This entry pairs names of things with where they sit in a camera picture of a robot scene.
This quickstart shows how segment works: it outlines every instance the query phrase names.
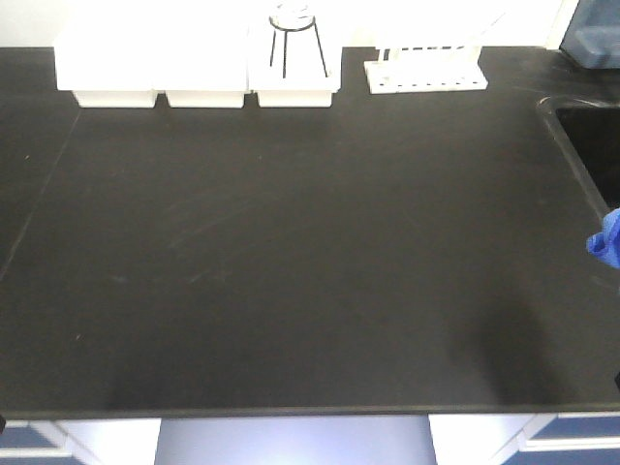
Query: blue nitrile glove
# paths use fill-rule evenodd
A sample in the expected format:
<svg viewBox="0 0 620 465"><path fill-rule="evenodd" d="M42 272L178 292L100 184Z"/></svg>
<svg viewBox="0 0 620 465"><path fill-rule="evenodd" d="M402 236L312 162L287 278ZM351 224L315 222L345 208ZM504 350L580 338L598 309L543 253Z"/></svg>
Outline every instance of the blue nitrile glove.
<svg viewBox="0 0 620 465"><path fill-rule="evenodd" d="M601 262L620 268L620 208L603 218L603 232L588 237L586 249Z"/></svg>

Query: black countertop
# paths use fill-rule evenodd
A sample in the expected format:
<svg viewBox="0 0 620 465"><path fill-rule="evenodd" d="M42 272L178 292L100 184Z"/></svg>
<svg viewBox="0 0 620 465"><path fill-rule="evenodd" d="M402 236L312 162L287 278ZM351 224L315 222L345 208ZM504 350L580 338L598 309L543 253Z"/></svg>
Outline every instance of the black countertop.
<svg viewBox="0 0 620 465"><path fill-rule="evenodd" d="M620 410L619 275L538 110L620 76L490 48L486 91L371 96L374 55L329 109L80 110L0 50L0 412Z"/></svg>

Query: white plastic container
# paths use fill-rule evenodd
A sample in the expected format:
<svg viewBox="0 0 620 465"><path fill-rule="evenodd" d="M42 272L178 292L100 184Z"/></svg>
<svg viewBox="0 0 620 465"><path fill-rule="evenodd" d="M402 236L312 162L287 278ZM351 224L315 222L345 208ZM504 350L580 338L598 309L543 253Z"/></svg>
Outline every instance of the white plastic container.
<svg viewBox="0 0 620 465"><path fill-rule="evenodd" d="M178 0L163 10L154 85L174 108L243 107L248 90L244 3Z"/></svg>
<svg viewBox="0 0 620 465"><path fill-rule="evenodd" d="M81 107L153 108L150 26L139 4L84 4L54 43L58 89Z"/></svg>
<svg viewBox="0 0 620 465"><path fill-rule="evenodd" d="M327 77L313 27L288 34L286 77L283 77L284 32L276 32L270 65L274 28L269 23L269 11L258 12L250 30L249 72L250 88L258 94L261 107L331 106L332 95L340 89L342 45L322 17L317 15L316 21Z"/></svg>

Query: cabinet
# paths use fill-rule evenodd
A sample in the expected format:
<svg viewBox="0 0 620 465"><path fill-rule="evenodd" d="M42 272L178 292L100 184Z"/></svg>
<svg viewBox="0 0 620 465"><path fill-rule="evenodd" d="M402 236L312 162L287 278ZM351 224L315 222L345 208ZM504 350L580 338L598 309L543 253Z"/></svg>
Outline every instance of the cabinet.
<svg viewBox="0 0 620 465"><path fill-rule="evenodd" d="M2 465L152 465L158 418L9 421L0 435Z"/></svg>
<svg viewBox="0 0 620 465"><path fill-rule="evenodd" d="M438 465L620 463L620 413L430 416Z"/></svg>

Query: sink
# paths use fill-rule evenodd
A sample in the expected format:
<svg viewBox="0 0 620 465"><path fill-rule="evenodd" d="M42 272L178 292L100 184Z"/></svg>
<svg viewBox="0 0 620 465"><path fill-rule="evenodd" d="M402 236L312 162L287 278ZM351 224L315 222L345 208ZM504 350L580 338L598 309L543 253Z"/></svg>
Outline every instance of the sink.
<svg viewBox="0 0 620 465"><path fill-rule="evenodd" d="M620 107L569 98L545 99L540 107L599 216L620 207Z"/></svg>
<svg viewBox="0 0 620 465"><path fill-rule="evenodd" d="M604 202L620 207L620 108L558 108L556 114Z"/></svg>

